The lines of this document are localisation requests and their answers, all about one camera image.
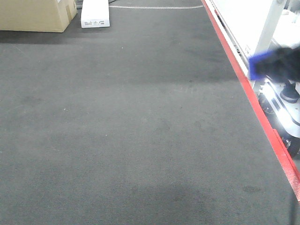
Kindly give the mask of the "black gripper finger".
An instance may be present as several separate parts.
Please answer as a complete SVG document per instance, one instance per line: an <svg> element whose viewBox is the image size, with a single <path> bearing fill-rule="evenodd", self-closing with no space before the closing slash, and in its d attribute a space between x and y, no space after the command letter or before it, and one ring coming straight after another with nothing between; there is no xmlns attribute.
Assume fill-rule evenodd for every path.
<svg viewBox="0 0 300 225"><path fill-rule="evenodd" d="M280 47L269 60L275 67L275 76L269 78L281 82L285 80L300 81L300 49L298 47Z"/></svg>

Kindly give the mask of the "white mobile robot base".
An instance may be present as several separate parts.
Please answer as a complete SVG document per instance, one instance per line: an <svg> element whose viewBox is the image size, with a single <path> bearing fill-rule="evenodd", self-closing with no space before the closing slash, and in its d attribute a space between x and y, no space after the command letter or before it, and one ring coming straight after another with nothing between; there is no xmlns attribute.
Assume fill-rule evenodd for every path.
<svg viewBox="0 0 300 225"><path fill-rule="evenodd" d="M295 157L300 152L300 83L266 78L259 89L258 101L289 155Z"/></svg>

